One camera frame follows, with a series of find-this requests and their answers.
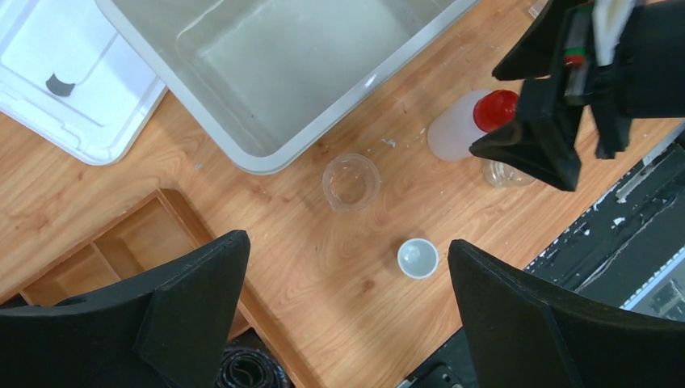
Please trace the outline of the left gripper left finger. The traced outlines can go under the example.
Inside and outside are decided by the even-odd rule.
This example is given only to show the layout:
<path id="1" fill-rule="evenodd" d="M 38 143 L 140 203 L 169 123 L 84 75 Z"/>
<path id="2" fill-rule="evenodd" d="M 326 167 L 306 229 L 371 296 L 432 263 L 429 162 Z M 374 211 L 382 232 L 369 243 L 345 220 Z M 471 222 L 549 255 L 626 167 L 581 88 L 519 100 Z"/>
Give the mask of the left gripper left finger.
<path id="1" fill-rule="evenodd" d="M 234 230 L 55 306 L 2 310 L 2 386 L 213 386 L 249 254 Z"/>

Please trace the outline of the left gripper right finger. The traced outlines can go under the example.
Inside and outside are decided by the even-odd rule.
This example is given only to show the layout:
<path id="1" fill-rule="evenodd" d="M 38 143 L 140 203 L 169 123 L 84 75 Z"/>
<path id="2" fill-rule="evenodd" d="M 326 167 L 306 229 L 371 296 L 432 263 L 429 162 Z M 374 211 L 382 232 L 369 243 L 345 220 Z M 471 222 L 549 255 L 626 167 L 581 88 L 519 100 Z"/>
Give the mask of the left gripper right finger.
<path id="1" fill-rule="evenodd" d="M 681 387 L 684 325 L 596 302 L 463 239 L 448 266 L 480 387 Z"/>

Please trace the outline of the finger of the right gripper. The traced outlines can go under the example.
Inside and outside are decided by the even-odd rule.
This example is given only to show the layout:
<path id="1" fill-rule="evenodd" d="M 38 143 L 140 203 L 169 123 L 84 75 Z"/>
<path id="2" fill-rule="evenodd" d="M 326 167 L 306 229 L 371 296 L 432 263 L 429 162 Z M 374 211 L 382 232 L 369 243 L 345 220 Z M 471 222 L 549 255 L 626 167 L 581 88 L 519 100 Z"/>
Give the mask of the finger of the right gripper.
<path id="1" fill-rule="evenodd" d="M 519 41 L 492 70 L 499 81 L 538 78 L 549 74 L 549 66 L 565 12 L 570 1 L 547 1 Z"/>
<path id="2" fill-rule="evenodd" d="M 581 118 L 581 106 L 566 104 L 563 82 L 528 79 L 523 82 L 515 118 L 475 141 L 469 151 L 573 192 L 582 165 L 575 149 Z"/>

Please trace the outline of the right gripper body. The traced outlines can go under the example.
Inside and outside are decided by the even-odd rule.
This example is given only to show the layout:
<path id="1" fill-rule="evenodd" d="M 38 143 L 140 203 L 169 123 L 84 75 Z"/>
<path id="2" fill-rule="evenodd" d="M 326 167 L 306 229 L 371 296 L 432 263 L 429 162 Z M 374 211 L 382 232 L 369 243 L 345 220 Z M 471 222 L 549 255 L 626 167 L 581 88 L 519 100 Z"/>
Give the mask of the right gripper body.
<path id="1" fill-rule="evenodd" d="M 598 158 L 628 147 L 635 119 L 684 116 L 684 3 L 558 1 L 565 76 L 558 160 L 574 160 L 582 109 L 599 132 Z"/>

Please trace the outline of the wash bottle red cap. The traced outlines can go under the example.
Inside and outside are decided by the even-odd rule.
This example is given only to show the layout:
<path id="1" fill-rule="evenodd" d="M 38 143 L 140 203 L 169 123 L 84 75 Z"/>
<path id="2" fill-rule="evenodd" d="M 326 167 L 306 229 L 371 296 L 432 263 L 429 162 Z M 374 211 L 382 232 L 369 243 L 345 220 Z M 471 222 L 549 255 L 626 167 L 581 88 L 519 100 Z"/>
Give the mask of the wash bottle red cap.
<path id="1" fill-rule="evenodd" d="M 457 162 L 469 147 L 515 118 L 519 95 L 510 90 L 477 90 L 463 95 L 427 130 L 427 145 L 437 158 Z"/>

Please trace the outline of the small glass jar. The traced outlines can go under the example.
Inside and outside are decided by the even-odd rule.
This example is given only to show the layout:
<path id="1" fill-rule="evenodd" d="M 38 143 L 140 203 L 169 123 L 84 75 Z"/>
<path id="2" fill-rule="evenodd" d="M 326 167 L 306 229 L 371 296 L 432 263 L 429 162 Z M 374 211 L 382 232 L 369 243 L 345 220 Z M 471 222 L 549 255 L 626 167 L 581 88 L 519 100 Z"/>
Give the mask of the small glass jar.
<path id="1" fill-rule="evenodd" d="M 481 173 L 485 181 L 494 188 L 525 187 L 535 179 L 503 162 L 487 159 L 481 161 Z"/>

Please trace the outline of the small white cup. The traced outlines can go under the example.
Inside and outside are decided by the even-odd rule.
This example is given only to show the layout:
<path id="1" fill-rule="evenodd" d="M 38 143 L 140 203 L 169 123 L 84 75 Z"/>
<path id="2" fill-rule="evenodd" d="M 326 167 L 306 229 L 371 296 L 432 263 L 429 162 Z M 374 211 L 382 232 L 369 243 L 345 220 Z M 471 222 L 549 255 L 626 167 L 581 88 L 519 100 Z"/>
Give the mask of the small white cup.
<path id="1" fill-rule="evenodd" d="M 404 241 L 397 250 L 397 263 L 408 277 L 422 280 L 432 276 L 439 266 L 436 246 L 424 238 Z"/>

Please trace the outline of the clear glass beaker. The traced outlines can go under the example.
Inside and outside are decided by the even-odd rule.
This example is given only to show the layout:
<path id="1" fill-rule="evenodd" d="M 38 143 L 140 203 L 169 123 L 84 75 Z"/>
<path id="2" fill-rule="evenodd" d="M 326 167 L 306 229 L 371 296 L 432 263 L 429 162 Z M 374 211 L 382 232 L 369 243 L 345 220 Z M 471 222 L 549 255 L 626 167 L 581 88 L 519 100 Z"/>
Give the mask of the clear glass beaker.
<path id="1" fill-rule="evenodd" d="M 335 212 L 361 210 L 376 199 L 380 173 L 374 162 L 363 155 L 343 154 L 327 165 L 322 189 Z"/>

